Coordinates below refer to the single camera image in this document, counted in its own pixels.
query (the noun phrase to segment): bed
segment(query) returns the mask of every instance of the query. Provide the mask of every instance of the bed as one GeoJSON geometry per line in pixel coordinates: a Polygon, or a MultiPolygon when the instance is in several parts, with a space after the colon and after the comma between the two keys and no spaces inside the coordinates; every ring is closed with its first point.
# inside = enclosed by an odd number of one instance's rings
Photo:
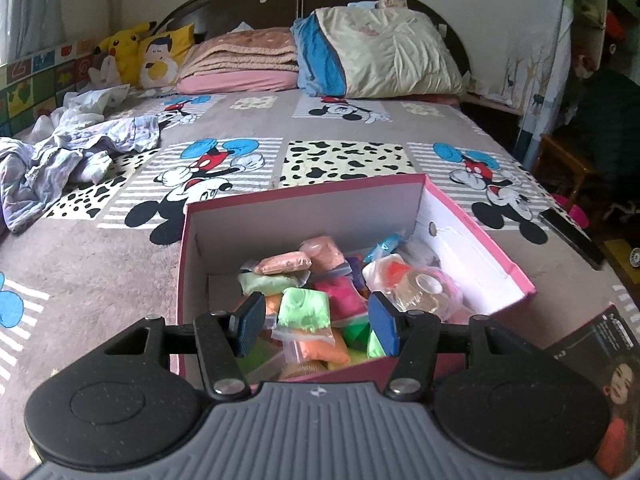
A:
{"type": "MultiPolygon", "coordinates": [[[[208,38],[241,21],[255,28],[290,25],[316,7],[349,1],[191,0],[159,27],[195,22],[196,34],[208,38]]],[[[424,4],[408,2],[447,27],[447,46],[466,72],[468,57],[452,28],[424,4]]],[[[140,317],[178,319],[185,197],[427,173],[536,286],[527,304],[498,315],[507,327],[546,347],[609,303],[630,325],[635,321],[637,309],[612,269],[606,264],[592,270],[538,221],[554,200],[455,107],[402,99],[323,100],[299,90],[185,96],[162,88],[130,95],[112,117],[149,113],[158,115],[162,127],[158,149],[118,156],[105,180],[68,188],[43,218],[0,245],[0,294],[20,295],[26,308],[20,325],[0,329],[0,469],[12,478],[36,463],[22,410],[39,383],[140,317]],[[204,155],[203,144],[209,146],[204,155]],[[248,146],[261,163],[230,171],[234,156],[248,146]],[[192,164],[219,171],[196,182],[167,177],[192,164]]]]}

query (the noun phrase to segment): dark wooden headboard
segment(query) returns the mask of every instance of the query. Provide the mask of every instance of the dark wooden headboard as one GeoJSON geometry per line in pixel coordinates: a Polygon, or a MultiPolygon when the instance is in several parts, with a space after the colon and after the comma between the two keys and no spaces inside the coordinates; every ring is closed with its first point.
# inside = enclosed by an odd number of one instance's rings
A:
{"type": "MultiPolygon", "coordinates": [[[[194,33],[201,40],[208,40],[233,30],[241,22],[247,22],[253,28],[290,27],[296,18],[304,18],[319,7],[345,6],[359,1],[363,0],[190,0],[162,20],[154,33],[194,23],[194,33]]],[[[444,42],[464,75],[469,70],[469,59],[449,23],[418,0],[407,0],[407,3],[410,9],[429,16],[436,27],[447,26],[444,42]]]]}

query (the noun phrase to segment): magazine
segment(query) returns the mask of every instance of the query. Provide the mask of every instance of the magazine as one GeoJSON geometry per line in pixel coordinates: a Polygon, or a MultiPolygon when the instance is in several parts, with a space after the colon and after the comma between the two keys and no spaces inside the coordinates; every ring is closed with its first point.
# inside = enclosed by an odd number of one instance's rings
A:
{"type": "Polygon", "coordinates": [[[612,478],[622,474],[640,456],[640,348],[634,334],[611,305],[547,351],[607,397],[611,422],[594,461],[612,478]]]}

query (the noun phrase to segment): pink box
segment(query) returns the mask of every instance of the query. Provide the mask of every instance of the pink box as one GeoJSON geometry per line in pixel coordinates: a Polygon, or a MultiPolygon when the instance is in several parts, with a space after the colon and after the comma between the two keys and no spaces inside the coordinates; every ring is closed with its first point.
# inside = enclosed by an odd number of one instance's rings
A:
{"type": "MultiPolygon", "coordinates": [[[[476,314],[490,316],[536,291],[524,272],[428,176],[380,176],[189,204],[178,272],[178,323],[190,323],[211,310],[233,310],[241,295],[238,270],[247,260],[295,251],[303,240],[323,234],[332,236],[345,253],[361,251],[394,232],[418,235],[438,255],[442,270],[456,280],[466,306],[476,314]]],[[[378,368],[371,369],[371,380],[376,369],[382,374],[389,368],[382,363],[385,359],[379,361],[378,368]]],[[[369,370],[371,364],[350,371],[369,370]]],[[[180,362],[180,373],[199,383],[195,358],[180,362]]],[[[327,375],[336,374],[340,380],[339,372],[327,375]]]]}

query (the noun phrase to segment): crosshair logo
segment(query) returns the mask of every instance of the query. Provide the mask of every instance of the crosshair logo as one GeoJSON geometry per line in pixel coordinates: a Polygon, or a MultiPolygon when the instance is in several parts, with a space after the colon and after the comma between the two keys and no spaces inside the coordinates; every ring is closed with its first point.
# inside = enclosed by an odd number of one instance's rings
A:
{"type": "Polygon", "coordinates": [[[313,390],[309,391],[309,393],[314,397],[319,398],[319,397],[325,396],[328,393],[328,391],[325,390],[322,386],[316,386],[313,390]]]}

